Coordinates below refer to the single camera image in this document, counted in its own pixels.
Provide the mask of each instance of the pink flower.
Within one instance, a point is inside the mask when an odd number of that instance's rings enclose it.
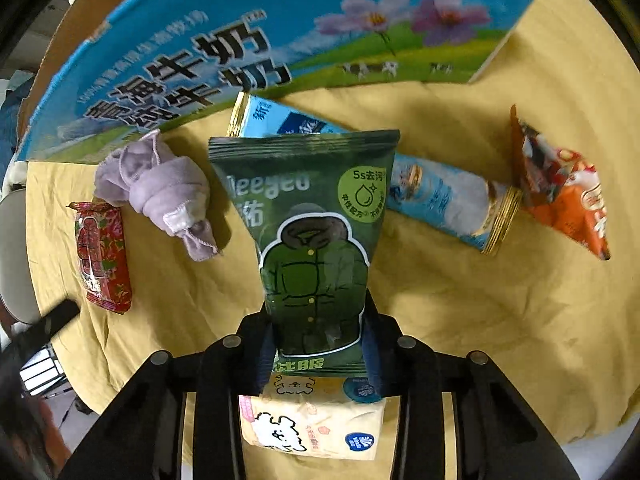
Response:
[[[485,6],[464,6],[462,0],[421,0],[414,10],[411,29],[426,32],[424,46],[446,43],[458,45],[476,36],[473,25],[491,21]]]
[[[408,20],[410,0],[342,0],[344,14],[326,14],[314,19],[321,34],[386,32],[391,25]]]

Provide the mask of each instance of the white cartoon sheep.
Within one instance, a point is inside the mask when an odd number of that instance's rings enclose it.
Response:
[[[280,451],[306,451],[302,445],[300,434],[296,431],[296,423],[288,416],[281,416],[275,422],[271,413],[259,413],[251,423],[258,442],[264,447]]]

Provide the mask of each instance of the cardboard box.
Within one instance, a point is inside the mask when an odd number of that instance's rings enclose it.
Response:
[[[18,138],[22,138],[29,118],[47,91],[60,67],[100,27],[107,15],[124,0],[75,0],[49,43],[29,96],[22,101],[18,116]]]
[[[75,0],[21,110],[17,157],[97,164],[241,90],[469,82],[531,1]]]

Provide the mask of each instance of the yellow fabric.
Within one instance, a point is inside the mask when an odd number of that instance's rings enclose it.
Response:
[[[495,257],[388,212],[369,286],[381,311],[435,350],[490,354],[562,442],[610,431],[636,409],[640,74],[587,0],[536,0],[473,85],[320,89],[284,101],[354,129],[399,128],[400,152],[503,182],[510,181],[514,102],[552,143],[583,152],[600,171],[611,261],[599,261],[524,212]],[[81,301],[79,321],[54,345],[70,382],[98,412],[154,350],[204,350],[260,307],[254,244],[206,157],[207,139],[225,133],[229,115],[164,136],[210,177],[208,216],[224,255],[194,263],[180,240],[124,208],[134,298],[124,316],[88,304],[76,271],[74,212],[65,206],[91,199],[95,167],[30,165],[27,242],[38,302],[47,310],[67,294]],[[374,462],[246,447],[248,476],[319,479],[339,471],[388,478],[397,411],[389,402]]]

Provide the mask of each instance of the blue logo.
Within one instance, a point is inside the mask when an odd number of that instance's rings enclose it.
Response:
[[[344,438],[344,441],[352,451],[366,451],[373,446],[376,439],[369,433],[350,433]]]
[[[342,389],[347,397],[362,404],[371,404],[382,399],[376,389],[364,378],[349,377],[344,381]]]
[[[295,112],[290,113],[278,129],[279,134],[317,134],[325,122]]]

